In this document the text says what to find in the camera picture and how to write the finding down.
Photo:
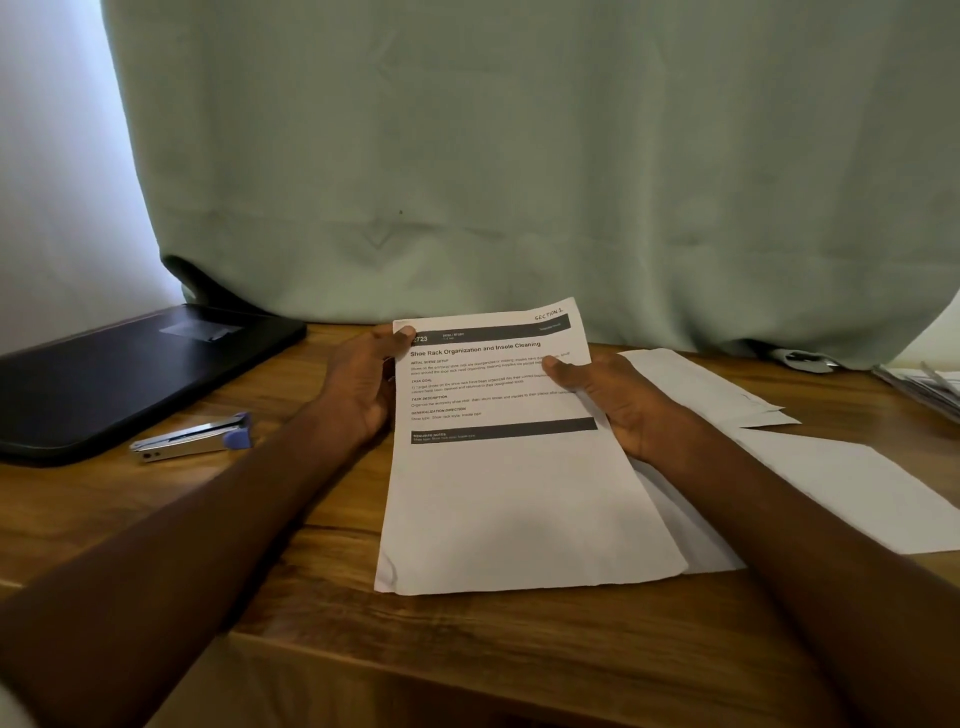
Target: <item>wooden table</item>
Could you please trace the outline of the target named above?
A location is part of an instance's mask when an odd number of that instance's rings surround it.
[[[255,435],[268,435],[319,392],[331,348],[358,330],[313,326],[304,342],[147,434],[249,410]],[[783,431],[870,445],[960,505],[960,427],[879,380],[694,358],[804,423]],[[635,586],[375,594],[392,446],[388,437],[368,452],[277,548],[230,634],[156,724],[847,724],[817,663],[746,571]],[[140,466],[121,447],[60,469],[0,466],[0,583],[29,582],[237,456]],[[960,552],[918,560],[960,583]]]

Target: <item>stack of paper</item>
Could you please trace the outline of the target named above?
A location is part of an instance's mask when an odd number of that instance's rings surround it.
[[[799,420],[780,412],[782,407],[762,400],[669,349],[623,352],[622,355],[667,397],[718,427],[799,423]]]
[[[397,321],[396,444],[374,588],[403,595],[636,583],[743,563],[606,417],[540,361],[590,361],[576,303]],[[860,445],[745,427],[797,421],[668,350],[625,352],[840,518],[900,553],[960,548],[960,511]],[[637,487],[637,481],[643,487]]]
[[[911,400],[960,423],[960,372],[935,372],[924,364],[922,369],[874,367],[874,374]]]

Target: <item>black banner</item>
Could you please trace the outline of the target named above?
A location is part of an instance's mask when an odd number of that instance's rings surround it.
[[[564,314],[534,324],[514,324],[505,327],[450,328],[446,331],[418,331],[412,346],[431,347],[437,344],[471,344],[475,341],[501,339],[531,339],[548,336],[570,328],[570,317]]]
[[[462,443],[470,440],[497,440],[502,437],[556,435],[560,432],[582,432],[596,428],[597,423],[592,417],[583,417],[578,420],[550,420],[542,423],[516,423],[515,425],[415,430],[410,434],[410,444]]]

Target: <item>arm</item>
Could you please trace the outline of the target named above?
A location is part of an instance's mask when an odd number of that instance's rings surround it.
[[[142,725],[221,626],[271,540],[386,422],[383,362],[413,330],[358,336],[320,396],[204,486],[0,603],[0,679],[40,725]]]
[[[833,516],[622,356],[584,367],[546,357],[543,368],[585,391],[627,454],[730,542],[872,725],[957,725],[960,590]]]

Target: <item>person's left hand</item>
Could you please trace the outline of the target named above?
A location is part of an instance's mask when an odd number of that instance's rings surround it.
[[[318,402],[335,408],[344,428],[357,431],[364,442],[394,410],[396,390],[384,377],[384,363],[403,356],[415,335],[412,327],[393,333],[393,327],[384,324],[344,342],[330,355]]]

